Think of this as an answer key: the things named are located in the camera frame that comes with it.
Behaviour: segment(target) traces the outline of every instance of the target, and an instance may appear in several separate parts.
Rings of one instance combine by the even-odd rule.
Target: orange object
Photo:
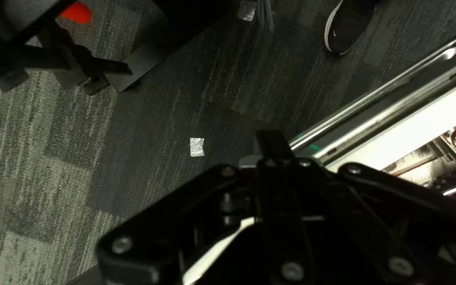
[[[88,7],[82,5],[81,2],[74,2],[60,17],[81,26],[85,26],[92,21]]]

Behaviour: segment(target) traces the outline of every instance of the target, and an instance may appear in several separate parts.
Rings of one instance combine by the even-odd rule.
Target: metal frame
[[[347,162],[383,170],[454,126],[456,40],[290,145],[332,172]]]

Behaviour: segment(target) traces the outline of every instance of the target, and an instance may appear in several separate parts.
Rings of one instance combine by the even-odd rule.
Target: gray carpet
[[[95,23],[63,26],[95,56],[123,59],[149,5],[85,4]],[[389,0],[337,59],[321,47],[334,5],[280,0],[274,34],[226,18],[125,94],[60,91],[50,74],[0,94],[0,285],[76,279],[104,232],[250,154],[255,131],[291,138],[456,36],[456,2]],[[206,140],[206,157],[190,157],[190,138]],[[96,273],[74,284],[98,284]]]

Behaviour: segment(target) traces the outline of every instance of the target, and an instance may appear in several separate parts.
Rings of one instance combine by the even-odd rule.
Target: floor
[[[95,56],[123,59],[149,5],[85,0],[63,24]],[[134,89],[87,97],[31,74],[0,94],[0,285],[66,284],[95,265],[96,240],[215,164],[252,153],[252,134],[291,138],[456,36],[456,2],[388,0],[343,59],[323,51],[334,0],[275,0],[275,31],[226,18]],[[191,159],[190,138],[206,157]],[[76,285],[100,284],[87,271]]]

